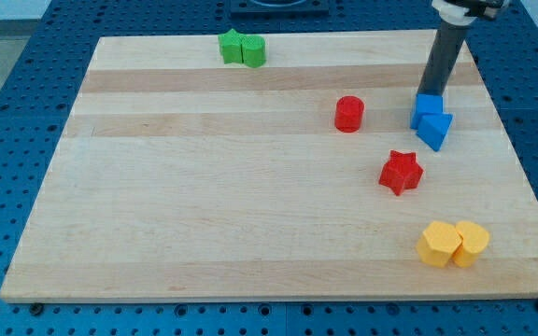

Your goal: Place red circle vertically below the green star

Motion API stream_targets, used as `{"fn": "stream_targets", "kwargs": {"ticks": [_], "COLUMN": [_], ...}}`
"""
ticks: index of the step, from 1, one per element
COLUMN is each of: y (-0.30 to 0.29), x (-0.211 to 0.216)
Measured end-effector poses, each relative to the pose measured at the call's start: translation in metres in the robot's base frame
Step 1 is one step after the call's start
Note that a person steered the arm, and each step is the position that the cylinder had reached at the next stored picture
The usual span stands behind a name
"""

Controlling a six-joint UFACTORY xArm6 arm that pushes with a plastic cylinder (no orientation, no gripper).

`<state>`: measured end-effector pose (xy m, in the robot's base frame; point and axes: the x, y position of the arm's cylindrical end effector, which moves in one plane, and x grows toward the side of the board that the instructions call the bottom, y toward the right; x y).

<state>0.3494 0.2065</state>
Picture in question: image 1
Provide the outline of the robot arm end white flange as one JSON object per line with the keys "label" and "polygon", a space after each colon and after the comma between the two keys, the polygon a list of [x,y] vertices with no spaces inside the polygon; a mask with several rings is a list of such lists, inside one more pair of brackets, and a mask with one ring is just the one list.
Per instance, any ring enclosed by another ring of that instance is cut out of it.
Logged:
{"label": "robot arm end white flange", "polygon": [[469,26],[476,19],[494,21],[510,0],[432,0],[432,7],[440,18],[455,26]]}

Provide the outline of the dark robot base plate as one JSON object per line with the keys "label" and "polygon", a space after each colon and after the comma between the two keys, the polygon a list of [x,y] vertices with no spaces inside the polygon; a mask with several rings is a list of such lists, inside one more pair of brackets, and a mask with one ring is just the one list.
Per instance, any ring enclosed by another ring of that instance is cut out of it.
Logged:
{"label": "dark robot base plate", "polygon": [[252,15],[328,14],[330,0],[230,0],[232,17]]}

